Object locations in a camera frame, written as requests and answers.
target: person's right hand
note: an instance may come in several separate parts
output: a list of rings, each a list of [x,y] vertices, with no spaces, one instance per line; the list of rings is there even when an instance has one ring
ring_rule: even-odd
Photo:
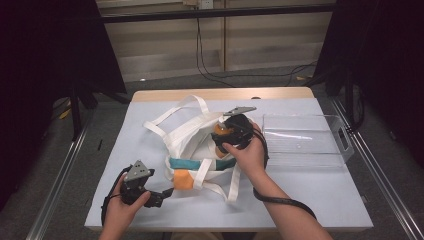
[[[253,127],[259,132],[261,129],[256,123],[252,123]],[[237,149],[229,143],[223,143],[224,147],[231,155],[233,155],[240,169],[251,179],[254,174],[265,172],[264,169],[264,148],[262,142],[253,136],[249,145],[245,149]]]

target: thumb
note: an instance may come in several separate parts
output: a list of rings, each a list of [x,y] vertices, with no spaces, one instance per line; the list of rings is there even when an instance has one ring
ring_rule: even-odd
[[[231,153],[231,155],[233,155],[234,157],[236,157],[236,155],[239,151],[237,148],[235,148],[233,145],[231,145],[229,143],[223,143],[222,147],[225,148],[225,150],[227,150],[229,153]]]
[[[149,191],[144,192],[141,194],[140,197],[135,200],[135,202],[131,205],[131,208],[134,209],[134,211],[138,211],[150,198],[151,193]]]

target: fabric bag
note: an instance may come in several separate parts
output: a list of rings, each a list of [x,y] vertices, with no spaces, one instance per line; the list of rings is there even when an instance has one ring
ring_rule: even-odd
[[[185,106],[193,101],[198,103],[196,108],[201,113],[165,132],[165,127],[162,126],[166,125],[166,120],[171,115],[183,114]],[[235,202],[240,168],[232,155],[227,154],[223,158],[217,156],[216,145],[210,134],[222,114],[223,112],[210,112],[205,100],[189,95],[157,119],[146,121],[143,126],[162,137],[168,149],[165,175],[168,180],[173,181],[176,190],[207,188],[222,195],[226,202]],[[232,177],[227,195],[221,186],[209,180],[228,172],[232,172]]]

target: transparent plastic box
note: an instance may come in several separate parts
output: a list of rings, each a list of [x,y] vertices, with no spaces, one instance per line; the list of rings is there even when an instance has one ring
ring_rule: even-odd
[[[341,167],[354,150],[335,115],[263,116],[268,166]]]

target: person's left hand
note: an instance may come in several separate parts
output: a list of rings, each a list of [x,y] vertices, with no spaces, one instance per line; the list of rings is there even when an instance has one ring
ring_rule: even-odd
[[[125,174],[121,176],[113,190],[112,196],[119,194]],[[107,207],[105,223],[99,239],[119,239],[131,224],[137,211],[149,200],[150,192],[143,193],[132,205],[122,202],[121,196],[110,199]]]

